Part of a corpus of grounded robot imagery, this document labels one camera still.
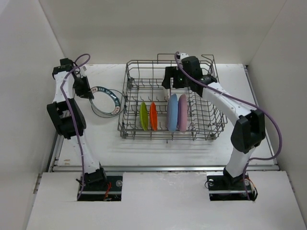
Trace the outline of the pink plate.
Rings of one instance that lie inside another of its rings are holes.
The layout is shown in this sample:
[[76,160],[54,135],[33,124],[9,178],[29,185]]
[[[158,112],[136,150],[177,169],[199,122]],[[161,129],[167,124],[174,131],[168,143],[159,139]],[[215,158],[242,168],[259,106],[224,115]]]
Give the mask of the pink plate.
[[187,97],[185,94],[182,94],[178,100],[178,120],[177,120],[178,129],[181,132],[185,132],[187,130],[187,121],[188,121]]

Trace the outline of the orange plastic plate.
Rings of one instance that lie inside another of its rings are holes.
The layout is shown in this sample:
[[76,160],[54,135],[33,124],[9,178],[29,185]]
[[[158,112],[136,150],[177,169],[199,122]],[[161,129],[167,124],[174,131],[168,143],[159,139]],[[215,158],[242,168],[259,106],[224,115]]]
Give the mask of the orange plastic plate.
[[150,122],[151,122],[152,130],[157,131],[157,126],[158,126],[157,110],[156,110],[156,105],[154,102],[152,102],[150,105],[149,115],[150,115]]

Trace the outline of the green plastic plate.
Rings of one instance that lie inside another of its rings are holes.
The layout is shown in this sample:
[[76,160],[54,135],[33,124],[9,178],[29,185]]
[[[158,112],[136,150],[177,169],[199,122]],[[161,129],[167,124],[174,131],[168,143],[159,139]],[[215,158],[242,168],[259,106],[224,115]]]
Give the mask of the green plastic plate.
[[148,130],[148,112],[145,102],[142,102],[140,105],[140,123],[144,131]]

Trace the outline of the white plate orange sunburst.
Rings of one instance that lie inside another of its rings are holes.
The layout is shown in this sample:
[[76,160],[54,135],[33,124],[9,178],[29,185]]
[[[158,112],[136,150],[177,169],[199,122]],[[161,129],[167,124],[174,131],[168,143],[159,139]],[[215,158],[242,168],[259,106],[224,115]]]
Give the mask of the white plate orange sunburst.
[[169,89],[163,88],[163,93],[164,93],[165,101],[168,102],[169,101]]

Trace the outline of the white plate blue rim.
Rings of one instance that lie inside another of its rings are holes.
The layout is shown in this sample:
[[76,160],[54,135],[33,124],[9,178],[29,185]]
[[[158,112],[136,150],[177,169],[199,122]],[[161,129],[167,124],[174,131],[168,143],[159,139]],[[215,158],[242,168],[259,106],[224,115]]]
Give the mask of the white plate blue rim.
[[89,99],[92,110],[100,116],[115,116],[121,111],[121,101],[113,90],[102,86],[91,88],[94,98]]

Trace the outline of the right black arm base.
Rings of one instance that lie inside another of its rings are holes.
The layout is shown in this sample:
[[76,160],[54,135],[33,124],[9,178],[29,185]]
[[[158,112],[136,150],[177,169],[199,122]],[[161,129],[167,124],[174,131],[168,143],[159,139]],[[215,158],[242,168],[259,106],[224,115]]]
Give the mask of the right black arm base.
[[223,175],[208,174],[205,187],[210,201],[255,201],[258,191],[248,175],[234,184],[227,184]]

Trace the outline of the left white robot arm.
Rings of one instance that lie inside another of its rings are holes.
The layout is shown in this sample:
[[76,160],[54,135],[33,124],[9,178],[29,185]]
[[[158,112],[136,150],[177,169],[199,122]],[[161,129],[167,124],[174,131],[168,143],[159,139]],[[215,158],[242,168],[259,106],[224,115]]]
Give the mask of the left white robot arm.
[[56,91],[52,103],[47,105],[47,112],[56,132],[71,143],[82,163],[82,176],[78,180],[82,188],[102,190],[107,184],[105,170],[95,159],[85,138],[86,120],[81,112],[75,96],[94,99],[88,79],[78,76],[79,66],[69,58],[60,60],[52,77],[56,81]]

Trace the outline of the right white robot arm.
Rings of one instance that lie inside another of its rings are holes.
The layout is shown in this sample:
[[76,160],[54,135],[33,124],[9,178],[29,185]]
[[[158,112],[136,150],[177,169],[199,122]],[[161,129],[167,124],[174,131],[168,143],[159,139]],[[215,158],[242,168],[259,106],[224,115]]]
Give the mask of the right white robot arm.
[[265,139],[265,113],[254,104],[231,96],[211,74],[203,74],[196,56],[175,53],[176,66],[166,67],[162,86],[189,88],[211,102],[226,117],[234,129],[230,140],[233,151],[223,171],[222,183],[232,189],[245,179],[245,167],[254,151]]

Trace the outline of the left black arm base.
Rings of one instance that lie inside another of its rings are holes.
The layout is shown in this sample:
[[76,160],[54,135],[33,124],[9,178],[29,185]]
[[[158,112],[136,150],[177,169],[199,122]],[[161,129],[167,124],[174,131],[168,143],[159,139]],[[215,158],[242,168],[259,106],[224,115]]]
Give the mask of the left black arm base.
[[82,189],[81,180],[76,179],[79,183],[77,193],[77,201],[121,201],[123,175],[111,174],[107,175],[107,182],[94,183],[93,185],[85,185]]

